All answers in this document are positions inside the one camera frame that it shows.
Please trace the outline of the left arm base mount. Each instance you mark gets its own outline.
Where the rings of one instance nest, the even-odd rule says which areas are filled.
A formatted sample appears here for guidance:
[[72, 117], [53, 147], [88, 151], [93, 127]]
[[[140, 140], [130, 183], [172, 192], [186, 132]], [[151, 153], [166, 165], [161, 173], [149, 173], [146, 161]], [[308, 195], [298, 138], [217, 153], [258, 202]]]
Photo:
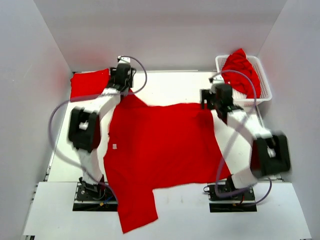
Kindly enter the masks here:
[[103, 190], [100, 194], [77, 183], [73, 212], [117, 212], [117, 210], [118, 202], [110, 189]]

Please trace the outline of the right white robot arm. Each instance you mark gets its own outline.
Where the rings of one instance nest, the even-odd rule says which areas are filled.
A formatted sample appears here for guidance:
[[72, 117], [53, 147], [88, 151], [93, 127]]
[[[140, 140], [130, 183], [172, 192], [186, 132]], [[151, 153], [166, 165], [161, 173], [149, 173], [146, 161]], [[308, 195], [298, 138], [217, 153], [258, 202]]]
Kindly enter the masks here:
[[287, 136], [282, 132], [273, 132], [252, 120], [249, 113], [234, 103], [233, 89], [230, 85], [219, 83], [210, 89], [202, 89], [200, 104], [203, 109], [215, 110], [218, 118], [234, 129], [227, 147], [222, 152], [218, 176], [237, 136], [242, 136], [251, 147], [251, 154], [244, 169], [226, 178], [225, 192], [214, 189], [217, 197], [236, 200], [259, 179], [291, 170]]

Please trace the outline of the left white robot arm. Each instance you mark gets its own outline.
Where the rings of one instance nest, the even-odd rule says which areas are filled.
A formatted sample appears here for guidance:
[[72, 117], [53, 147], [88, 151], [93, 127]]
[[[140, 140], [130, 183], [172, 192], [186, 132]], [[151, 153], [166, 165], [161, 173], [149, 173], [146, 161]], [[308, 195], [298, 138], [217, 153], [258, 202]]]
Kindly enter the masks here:
[[110, 79], [101, 97], [96, 97], [87, 107], [74, 107], [70, 114], [68, 140], [80, 160], [81, 185], [95, 200], [106, 194], [104, 175], [99, 167], [97, 148], [101, 143], [101, 120], [117, 106], [133, 86], [136, 72], [130, 59], [122, 57], [117, 67], [110, 69]]

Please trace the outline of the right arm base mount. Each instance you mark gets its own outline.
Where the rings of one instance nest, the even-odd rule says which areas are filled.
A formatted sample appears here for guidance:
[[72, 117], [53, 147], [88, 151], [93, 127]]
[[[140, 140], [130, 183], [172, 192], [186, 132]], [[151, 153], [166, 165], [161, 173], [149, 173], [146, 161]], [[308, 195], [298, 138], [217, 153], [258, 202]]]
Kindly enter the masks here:
[[203, 192], [208, 195], [210, 213], [257, 212], [256, 198], [252, 187], [241, 194], [225, 198], [217, 196], [215, 184], [205, 186]]

